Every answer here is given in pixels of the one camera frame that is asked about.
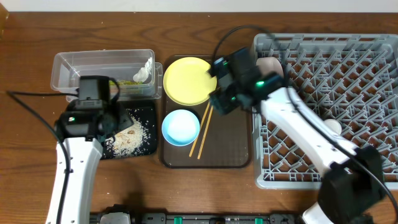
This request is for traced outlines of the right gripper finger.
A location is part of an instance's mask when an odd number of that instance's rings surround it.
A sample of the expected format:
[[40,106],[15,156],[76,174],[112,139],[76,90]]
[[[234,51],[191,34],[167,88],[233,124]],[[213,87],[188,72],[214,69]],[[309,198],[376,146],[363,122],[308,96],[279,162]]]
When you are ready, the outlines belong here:
[[228,61],[221,57],[211,64],[209,74],[216,77],[219,84],[231,84],[232,78],[229,72]]
[[210,93],[210,103],[220,115],[226,115],[239,106],[236,94],[235,86],[219,87]]

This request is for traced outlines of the pink white bowl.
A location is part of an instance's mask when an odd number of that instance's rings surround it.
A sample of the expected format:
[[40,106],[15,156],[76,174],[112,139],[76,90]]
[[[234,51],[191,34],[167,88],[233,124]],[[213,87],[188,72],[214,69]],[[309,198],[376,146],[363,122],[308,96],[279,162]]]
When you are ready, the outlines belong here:
[[275,57],[258,58],[256,65],[259,67],[262,76],[268,76],[271,73],[277,73],[279,76],[284,77],[282,65]]

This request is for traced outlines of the green orange snack wrapper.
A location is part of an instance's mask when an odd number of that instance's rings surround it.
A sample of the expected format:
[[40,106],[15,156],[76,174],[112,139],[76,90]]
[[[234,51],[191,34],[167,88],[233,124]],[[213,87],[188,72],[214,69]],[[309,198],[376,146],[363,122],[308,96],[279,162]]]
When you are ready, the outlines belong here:
[[[116,80],[116,82],[119,85],[121,94],[142,93],[143,89],[148,87],[142,82],[134,82],[129,80]],[[112,94],[118,92],[118,88],[113,81],[109,81],[109,89]]]

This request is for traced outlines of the light blue bowl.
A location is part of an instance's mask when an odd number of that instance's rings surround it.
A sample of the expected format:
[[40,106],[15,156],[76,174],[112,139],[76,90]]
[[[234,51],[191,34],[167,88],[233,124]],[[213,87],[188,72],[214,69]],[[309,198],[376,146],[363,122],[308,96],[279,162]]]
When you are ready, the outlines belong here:
[[189,110],[174,110],[162,122],[162,135],[173,146],[187,146],[198,136],[200,122]]

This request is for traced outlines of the small pale green cup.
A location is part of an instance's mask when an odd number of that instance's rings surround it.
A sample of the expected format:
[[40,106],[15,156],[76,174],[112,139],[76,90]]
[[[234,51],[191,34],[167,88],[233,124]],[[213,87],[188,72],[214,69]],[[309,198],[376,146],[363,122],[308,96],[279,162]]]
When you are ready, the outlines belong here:
[[342,127],[341,124],[335,119],[326,119],[324,123],[336,134],[341,134]]

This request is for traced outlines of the white tissue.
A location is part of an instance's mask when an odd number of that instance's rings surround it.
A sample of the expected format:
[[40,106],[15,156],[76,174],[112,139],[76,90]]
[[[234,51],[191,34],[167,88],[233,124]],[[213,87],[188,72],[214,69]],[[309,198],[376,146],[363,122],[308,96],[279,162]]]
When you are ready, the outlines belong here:
[[152,71],[152,57],[150,57],[147,62],[145,63],[144,67],[142,67],[134,76],[134,82],[141,82],[144,83]]

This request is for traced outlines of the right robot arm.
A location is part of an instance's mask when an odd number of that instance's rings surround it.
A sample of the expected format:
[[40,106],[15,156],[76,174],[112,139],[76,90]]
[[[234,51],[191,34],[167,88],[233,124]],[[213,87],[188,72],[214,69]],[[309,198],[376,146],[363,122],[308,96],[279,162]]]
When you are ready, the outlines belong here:
[[315,166],[321,187],[317,202],[302,214],[304,223],[350,223],[390,193],[377,149],[360,148],[332,131],[289,86],[285,74],[264,74],[247,48],[212,57],[209,73],[219,83],[210,101],[220,114],[257,108]]

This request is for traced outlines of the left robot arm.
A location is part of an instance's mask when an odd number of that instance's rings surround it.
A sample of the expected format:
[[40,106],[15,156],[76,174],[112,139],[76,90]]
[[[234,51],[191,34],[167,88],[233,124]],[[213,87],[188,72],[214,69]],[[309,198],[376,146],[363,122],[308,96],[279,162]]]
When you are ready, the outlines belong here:
[[55,122],[57,168],[47,223],[88,223],[93,184],[106,139],[133,125],[111,95],[114,78],[83,76],[77,98]]

